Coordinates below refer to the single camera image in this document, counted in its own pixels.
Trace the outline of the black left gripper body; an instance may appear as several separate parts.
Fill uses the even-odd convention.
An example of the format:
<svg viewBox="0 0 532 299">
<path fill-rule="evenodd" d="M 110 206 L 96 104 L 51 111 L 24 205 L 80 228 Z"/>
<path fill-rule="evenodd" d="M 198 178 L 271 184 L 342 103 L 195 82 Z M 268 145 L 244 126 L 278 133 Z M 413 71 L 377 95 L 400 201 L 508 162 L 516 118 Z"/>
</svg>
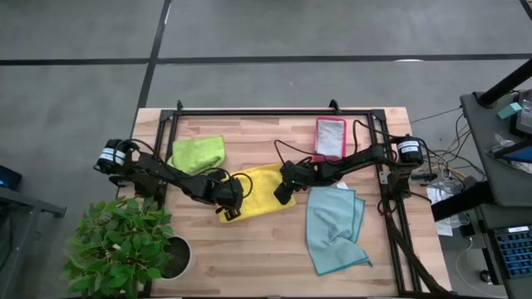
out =
<svg viewBox="0 0 532 299">
<path fill-rule="evenodd" d="M 225 169 L 208 169 L 202 176 L 207 179 L 202 203 L 223 208 L 241 208 L 244 188 L 238 179 Z"/>
</svg>

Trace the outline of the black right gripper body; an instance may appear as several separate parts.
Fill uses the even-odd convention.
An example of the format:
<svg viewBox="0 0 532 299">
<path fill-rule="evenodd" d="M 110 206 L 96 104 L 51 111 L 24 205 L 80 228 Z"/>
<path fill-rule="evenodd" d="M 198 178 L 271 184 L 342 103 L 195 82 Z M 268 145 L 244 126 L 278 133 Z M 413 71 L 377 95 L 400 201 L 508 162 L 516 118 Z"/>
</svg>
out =
<svg viewBox="0 0 532 299">
<path fill-rule="evenodd" d="M 280 188 L 286 192 L 306 190 L 308 187 L 318 186 L 317 165 L 314 162 L 286 161 L 280 168 L 282 182 Z"/>
</svg>

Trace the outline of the yellow microfiber towel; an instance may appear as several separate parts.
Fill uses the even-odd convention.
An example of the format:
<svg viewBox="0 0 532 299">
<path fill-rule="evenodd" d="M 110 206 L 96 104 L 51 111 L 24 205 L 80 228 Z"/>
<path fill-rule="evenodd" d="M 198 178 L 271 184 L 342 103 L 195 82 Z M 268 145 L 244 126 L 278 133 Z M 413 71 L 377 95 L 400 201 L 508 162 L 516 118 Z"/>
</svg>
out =
<svg viewBox="0 0 532 299">
<path fill-rule="evenodd" d="M 242 218 L 238 221 L 278 212 L 296 205 L 297 201 L 294 195 L 286 205 L 282 205 L 273 195 L 274 190 L 282 182 L 282 175 L 279 172 L 281 166 L 281 163 L 266 164 L 235 172 L 237 179 L 244 188 L 244 195 L 251 192 L 249 196 L 243 199 L 240 208 Z M 225 210 L 219 213 L 220 223 L 238 222 L 224 220 L 224 215 L 229 215 L 224 213 Z"/>
</svg>

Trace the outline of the green microfiber towel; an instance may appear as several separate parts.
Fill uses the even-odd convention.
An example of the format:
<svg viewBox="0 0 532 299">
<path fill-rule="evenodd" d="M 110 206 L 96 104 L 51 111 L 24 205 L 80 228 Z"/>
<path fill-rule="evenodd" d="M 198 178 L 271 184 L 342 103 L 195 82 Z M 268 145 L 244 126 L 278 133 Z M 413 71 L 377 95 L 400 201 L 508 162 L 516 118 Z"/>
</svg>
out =
<svg viewBox="0 0 532 299">
<path fill-rule="evenodd" d="M 198 174 L 221 166 L 224 160 L 224 138 L 218 135 L 203 139 L 176 140 L 172 144 L 172 154 L 167 164 L 187 174 Z"/>
</svg>

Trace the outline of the pink plastic bin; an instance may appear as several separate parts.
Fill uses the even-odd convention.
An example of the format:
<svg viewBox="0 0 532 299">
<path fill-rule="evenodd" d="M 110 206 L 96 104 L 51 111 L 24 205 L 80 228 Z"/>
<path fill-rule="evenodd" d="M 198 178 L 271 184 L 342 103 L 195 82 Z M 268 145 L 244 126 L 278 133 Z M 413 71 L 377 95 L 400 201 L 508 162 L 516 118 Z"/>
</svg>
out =
<svg viewBox="0 0 532 299">
<path fill-rule="evenodd" d="M 338 120 L 338 121 L 342 121 L 343 122 L 343 125 L 344 125 L 344 137 L 343 137 L 343 153 L 342 153 L 342 157 L 341 158 L 338 158 L 338 157 L 328 157 L 328 156 L 325 156 L 323 154 L 318 154 L 316 152 L 316 143 L 317 143 L 317 130 L 318 130 L 318 122 L 320 120 Z M 326 117 L 326 116 L 319 116 L 317 119 L 316 119 L 316 122 L 315 122 L 315 141 L 314 141 L 314 155 L 313 155 L 313 159 L 316 160 L 316 161 L 323 161 L 323 162 L 336 162 L 340 159 L 343 159 L 346 157 L 346 150 L 347 150 L 347 122 L 342 119 L 342 118 L 334 118 L 334 117 Z"/>
</svg>

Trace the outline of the white plant pot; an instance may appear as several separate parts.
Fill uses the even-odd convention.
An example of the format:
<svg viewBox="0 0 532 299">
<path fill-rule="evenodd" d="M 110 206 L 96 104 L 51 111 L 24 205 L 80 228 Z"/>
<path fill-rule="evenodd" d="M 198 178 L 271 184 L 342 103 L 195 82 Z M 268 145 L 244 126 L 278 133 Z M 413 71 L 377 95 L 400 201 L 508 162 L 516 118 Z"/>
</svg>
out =
<svg viewBox="0 0 532 299">
<path fill-rule="evenodd" d="M 184 276 L 191 270 L 195 264 L 195 255 L 188 241 L 181 236 L 173 236 L 168 241 L 169 244 L 165 246 L 165 254 L 168 258 L 161 277 L 165 280 L 173 280 Z"/>
</svg>

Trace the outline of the green leafy plant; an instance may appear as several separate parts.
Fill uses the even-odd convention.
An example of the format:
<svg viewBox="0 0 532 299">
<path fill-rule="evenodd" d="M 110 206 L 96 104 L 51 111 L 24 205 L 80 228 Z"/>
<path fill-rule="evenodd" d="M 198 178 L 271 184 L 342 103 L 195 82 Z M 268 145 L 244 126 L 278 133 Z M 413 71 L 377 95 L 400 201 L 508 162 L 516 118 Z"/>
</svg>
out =
<svg viewBox="0 0 532 299">
<path fill-rule="evenodd" d="M 152 198 L 92 203 L 66 249 L 62 278 L 84 299 L 138 299 L 169 264 L 171 214 Z"/>
</svg>

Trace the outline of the white papers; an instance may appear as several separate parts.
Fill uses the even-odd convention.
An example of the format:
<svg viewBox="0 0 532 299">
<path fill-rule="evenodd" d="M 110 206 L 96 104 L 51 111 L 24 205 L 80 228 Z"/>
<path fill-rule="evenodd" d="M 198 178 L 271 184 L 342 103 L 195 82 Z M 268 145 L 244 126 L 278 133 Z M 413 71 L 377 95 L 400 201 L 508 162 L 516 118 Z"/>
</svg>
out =
<svg viewBox="0 0 532 299">
<path fill-rule="evenodd" d="M 431 203 L 439 203 L 461 190 L 462 184 L 456 180 L 442 180 L 435 184 L 429 184 L 426 192 Z M 449 218 L 436 222 L 436 230 L 440 236 L 452 237 L 453 229 L 470 224 L 470 217 L 466 213 L 458 213 Z"/>
</svg>

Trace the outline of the black desk beam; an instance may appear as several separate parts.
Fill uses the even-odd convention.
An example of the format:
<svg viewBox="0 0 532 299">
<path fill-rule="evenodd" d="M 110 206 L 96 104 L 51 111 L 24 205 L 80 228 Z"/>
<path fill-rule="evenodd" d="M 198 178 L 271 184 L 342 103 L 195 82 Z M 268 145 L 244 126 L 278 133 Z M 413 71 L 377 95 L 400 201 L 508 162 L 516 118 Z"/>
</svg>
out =
<svg viewBox="0 0 532 299">
<path fill-rule="evenodd" d="M 484 203 L 493 203 L 494 201 L 490 184 L 484 181 L 452 195 L 448 199 L 432 204 L 431 211 L 434 220 L 438 222 Z"/>
</svg>

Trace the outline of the grey side desk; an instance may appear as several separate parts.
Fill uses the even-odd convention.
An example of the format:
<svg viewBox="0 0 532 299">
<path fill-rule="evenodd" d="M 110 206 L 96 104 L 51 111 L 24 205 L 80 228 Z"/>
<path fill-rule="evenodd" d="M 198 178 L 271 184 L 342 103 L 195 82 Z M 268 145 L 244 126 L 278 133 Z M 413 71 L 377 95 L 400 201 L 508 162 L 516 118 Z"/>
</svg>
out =
<svg viewBox="0 0 532 299">
<path fill-rule="evenodd" d="M 474 94 L 462 95 L 460 101 L 494 201 L 505 207 L 532 208 L 532 174 L 513 168 L 488 154 L 497 144 L 496 135 L 515 143 L 520 142 L 517 136 L 510 133 L 510 121 L 502 120 L 497 115 L 513 98 L 512 95 L 503 96 L 490 109 L 479 105 Z"/>
</svg>

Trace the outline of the dark grey side table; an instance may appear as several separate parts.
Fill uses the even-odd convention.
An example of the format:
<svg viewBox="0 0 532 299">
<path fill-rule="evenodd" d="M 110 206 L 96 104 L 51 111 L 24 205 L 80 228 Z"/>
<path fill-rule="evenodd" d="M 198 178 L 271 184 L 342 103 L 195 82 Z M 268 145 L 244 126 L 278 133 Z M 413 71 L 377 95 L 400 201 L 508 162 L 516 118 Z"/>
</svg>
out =
<svg viewBox="0 0 532 299">
<path fill-rule="evenodd" d="M 7 252 L 0 258 L 0 299 L 13 299 L 27 250 L 42 212 L 62 218 L 67 208 L 0 187 L 0 203 L 7 205 Z"/>
</svg>

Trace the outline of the black device with blue light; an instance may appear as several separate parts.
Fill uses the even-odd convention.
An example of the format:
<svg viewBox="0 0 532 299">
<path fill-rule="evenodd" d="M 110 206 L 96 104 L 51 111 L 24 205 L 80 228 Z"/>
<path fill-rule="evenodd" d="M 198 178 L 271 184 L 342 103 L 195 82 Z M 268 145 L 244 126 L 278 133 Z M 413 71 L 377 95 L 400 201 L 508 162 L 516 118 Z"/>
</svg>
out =
<svg viewBox="0 0 532 299">
<path fill-rule="evenodd" d="M 0 187 L 17 191 L 22 182 L 22 175 L 0 165 Z"/>
</svg>

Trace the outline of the blue tablet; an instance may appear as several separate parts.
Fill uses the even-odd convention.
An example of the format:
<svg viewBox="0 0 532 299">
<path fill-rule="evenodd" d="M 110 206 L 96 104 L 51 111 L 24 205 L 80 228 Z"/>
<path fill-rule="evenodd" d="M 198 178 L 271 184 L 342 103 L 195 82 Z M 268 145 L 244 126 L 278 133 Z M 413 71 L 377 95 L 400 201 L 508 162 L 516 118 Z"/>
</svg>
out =
<svg viewBox="0 0 532 299">
<path fill-rule="evenodd" d="M 494 152 L 494 157 L 497 159 L 532 164 L 532 140 L 523 140 L 518 144 L 497 150 Z"/>
</svg>

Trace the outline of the backlit keyboard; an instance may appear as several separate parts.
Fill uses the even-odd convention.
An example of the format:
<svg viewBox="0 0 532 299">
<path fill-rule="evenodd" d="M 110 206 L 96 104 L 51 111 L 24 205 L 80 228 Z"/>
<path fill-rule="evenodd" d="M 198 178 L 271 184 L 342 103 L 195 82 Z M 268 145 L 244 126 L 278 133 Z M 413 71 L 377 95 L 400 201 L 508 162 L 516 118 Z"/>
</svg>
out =
<svg viewBox="0 0 532 299">
<path fill-rule="evenodd" d="M 532 226 L 491 231 L 495 255 L 509 279 L 532 277 Z"/>
</svg>

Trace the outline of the black aluminium table frame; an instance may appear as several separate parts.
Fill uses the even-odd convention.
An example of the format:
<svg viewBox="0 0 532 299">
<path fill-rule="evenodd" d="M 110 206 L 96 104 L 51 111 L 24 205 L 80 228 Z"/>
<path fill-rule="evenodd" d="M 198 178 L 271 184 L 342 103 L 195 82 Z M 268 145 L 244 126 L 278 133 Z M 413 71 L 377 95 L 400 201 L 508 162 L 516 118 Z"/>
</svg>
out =
<svg viewBox="0 0 532 299">
<path fill-rule="evenodd" d="M 162 143 L 222 135 L 224 167 L 239 171 L 282 159 L 299 160 L 313 148 L 319 116 L 347 121 L 349 146 L 365 148 L 384 133 L 411 129 L 403 108 L 185 109 L 162 125 Z M 372 265 L 325 276 L 315 270 L 306 245 L 308 196 L 285 210 L 222 224 L 214 210 L 169 187 L 166 208 L 174 232 L 188 241 L 195 264 L 184 276 L 152 283 L 153 297 L 379 297 L 419 290 L 421 282 L 390 239 L 377 211 L 383 185 L 378 167 L 348 174 L 346 183 L 366 201 L 359 245 Z"/>
</svg>

